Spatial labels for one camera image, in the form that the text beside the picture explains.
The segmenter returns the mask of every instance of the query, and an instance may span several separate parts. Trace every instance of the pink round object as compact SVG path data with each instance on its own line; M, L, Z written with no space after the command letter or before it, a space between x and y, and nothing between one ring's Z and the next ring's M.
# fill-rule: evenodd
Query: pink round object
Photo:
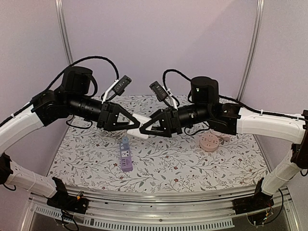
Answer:
M206 152L213 152L219 146L219 139L213 134L206 133L199 140L200 147Z

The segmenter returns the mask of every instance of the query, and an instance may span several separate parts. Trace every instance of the table surface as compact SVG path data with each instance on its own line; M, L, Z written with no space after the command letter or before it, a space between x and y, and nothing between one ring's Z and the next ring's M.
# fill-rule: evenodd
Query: table surface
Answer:
M186 96L177 98L181 105L188 104ZM122 96L113 102L144 116L166 107L149 95ZM83 127L88 122L76 116L72 124ZM195 125L189 132L200 128L206 125ZM125 131L98 129L95 123L88 130L70 127L48 175L68 185L90 189L160 193L253 185L268 173L252 135L230 136L229 142L220 140L219 148L207 153L198 145L202 133L174 134L172 138L150 136L147 140L128 136L134 169L123 172L119 166L119 142L124 135Z

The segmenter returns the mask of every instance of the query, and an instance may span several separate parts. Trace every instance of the purple object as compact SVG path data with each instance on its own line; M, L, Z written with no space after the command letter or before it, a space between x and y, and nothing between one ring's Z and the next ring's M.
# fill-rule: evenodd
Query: purple object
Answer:
M133 163L130 156L130 148L128 143L128 137L122 138L120 143L120 165L123 172L129 172L133 170Z

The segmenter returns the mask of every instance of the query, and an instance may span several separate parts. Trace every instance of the floral pattern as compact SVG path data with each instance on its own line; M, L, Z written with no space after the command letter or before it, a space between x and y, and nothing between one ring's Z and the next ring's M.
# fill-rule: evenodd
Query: floral pattern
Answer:
M187 104L186 96L177 98L181 105ZM114 102L129 112L146 116L166 107L155 96L123 96ZM72 123L88 124L77 116ZM200 123L188 132L201 128L206 125ZM219 148L207 153L198 145L202 133L195 136L174 134L172 138L150 136L147 140L128 136L134 169L123 172L119 166L119 142L125 134L125 131L98 129L95 123L88 130L69 128L49 176L91 189L158 193L252 185L268 173L252 135L230 136L228 142L220 139Z

